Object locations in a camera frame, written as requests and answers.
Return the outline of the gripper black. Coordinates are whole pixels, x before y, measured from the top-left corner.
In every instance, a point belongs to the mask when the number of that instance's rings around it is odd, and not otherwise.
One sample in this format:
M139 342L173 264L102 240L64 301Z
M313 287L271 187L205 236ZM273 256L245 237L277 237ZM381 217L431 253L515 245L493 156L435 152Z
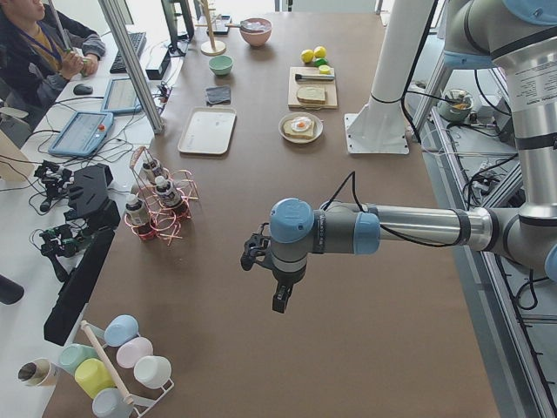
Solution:
M278 282L278 287L272 298L272 310L284 314L291 296L293 286L301 281L305 275L306 261L283 261L272 251L272 238L265 234L268 222L262 223L258 230L244 243L244 250L240 257L240 265L245 271L250 271L254 264L270 270Z

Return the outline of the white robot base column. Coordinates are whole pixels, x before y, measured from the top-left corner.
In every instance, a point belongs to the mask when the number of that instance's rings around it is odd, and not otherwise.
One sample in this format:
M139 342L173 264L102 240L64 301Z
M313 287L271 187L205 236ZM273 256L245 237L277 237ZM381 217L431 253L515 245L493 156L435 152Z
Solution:
M394 3L369 100L359 113L345 115L346 146L352 155L409 153L405 95L436 8L435 1Z

